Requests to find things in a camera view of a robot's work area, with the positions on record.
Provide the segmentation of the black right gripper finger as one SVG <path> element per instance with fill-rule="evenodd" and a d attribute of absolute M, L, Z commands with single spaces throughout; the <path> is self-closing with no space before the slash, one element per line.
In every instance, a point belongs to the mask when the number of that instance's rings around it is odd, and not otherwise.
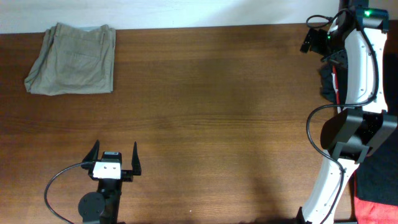
<path fill-rule="evenodd" d="M 342 69 L 348 68 L 348 56 L 346 50 L 339 50 L 330 55 L 326 55 L 321 58 L 321 62 L 331 63 L 334 66 Z"/>
<path fill-rule="evenodd" d="M 302 43 L 302 46 L 301 46 L 301 48 L 300 48 L 300 51 L 301 51 L 302 53 L 305 53 L 305 54 L 306 54 L 306 53 L 310 50 L 310 48 L 311 48 L 311 46 L 312 46 L 312 42 L 313 42 L 313 30 L 310 29 L 310 30 L 308 31 L 308 33 L 307 33 L 307 35 L 306 35 L 306 37 L 305 37 L 303 43 Z"/>

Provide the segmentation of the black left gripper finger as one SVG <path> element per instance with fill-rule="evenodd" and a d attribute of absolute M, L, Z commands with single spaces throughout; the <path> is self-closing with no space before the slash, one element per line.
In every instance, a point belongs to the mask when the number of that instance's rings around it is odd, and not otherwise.
<path fill-rule="evenodd" d="M 82 162 L 94 162 L 94 161 L 96 161 L 98 159 L 99 150 L 100 150 L 100 141 L 96 140 L 96 142 L 94 143 L 92 149 L 84 157 Z"/>
<path fill-rule="evenodd" d="M 136 176 L 142 175 L 142 168 L 141 168 L 141 163 L 139 160 L 138 150 L 137 150 L 137 142 L 134 143 L 131 165 L 132 165 L 132 174 L 133 175 L 136 175 Z"/>

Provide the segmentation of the khaki shorts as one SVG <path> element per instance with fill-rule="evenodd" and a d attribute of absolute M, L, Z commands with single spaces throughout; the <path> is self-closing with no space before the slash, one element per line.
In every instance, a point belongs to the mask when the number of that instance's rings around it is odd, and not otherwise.
<path fill-rule="evenodd" d="M 116 30 L 110 26 L 79 29 L 58 23 L 45 31 L 25 89 L 48 96 L 111 93 L 115 48 Z"/>

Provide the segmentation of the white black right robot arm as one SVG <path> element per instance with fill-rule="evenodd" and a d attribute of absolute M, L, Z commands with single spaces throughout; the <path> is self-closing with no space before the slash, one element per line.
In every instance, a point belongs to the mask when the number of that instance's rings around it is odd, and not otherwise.
<path fill-rule="evenodd" d="M 350 177 L 360 163 L 397 129 L 388 114 L 383 89 L 383 54 L 389 14 L 370 8 L 368 1 L 340 1 L 339 11 L 327 19 L 328 30 L 310 26 L 301 52 L 316 52 L 322 60 L 345 68 L 345 101 L 337 101 L 336 116 L 322 127 L 323 162 L 312 193 L 300 207 L 296 223 L 333 223 L 335 210 Z"/>

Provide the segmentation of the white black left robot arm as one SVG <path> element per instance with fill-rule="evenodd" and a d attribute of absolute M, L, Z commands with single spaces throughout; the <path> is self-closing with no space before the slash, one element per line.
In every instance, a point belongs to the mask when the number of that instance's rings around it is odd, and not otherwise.
<path fill-rule="evenodd" d="M 96 141 L 82 160 L 81 168 L 88 171 L 92 180 L 97 181 L 98 187 L 80 199 L 78 213 L 83 223 L 117 224 L 123 183 L 132 182 L 134 176 L 142 175 L 137 144 L 133 146 L 132 168 L 129 170 L 122 168 L 123 157 L 120 152 L 105 151 L 99 158 L 99 149 L 100 142 Z"/>

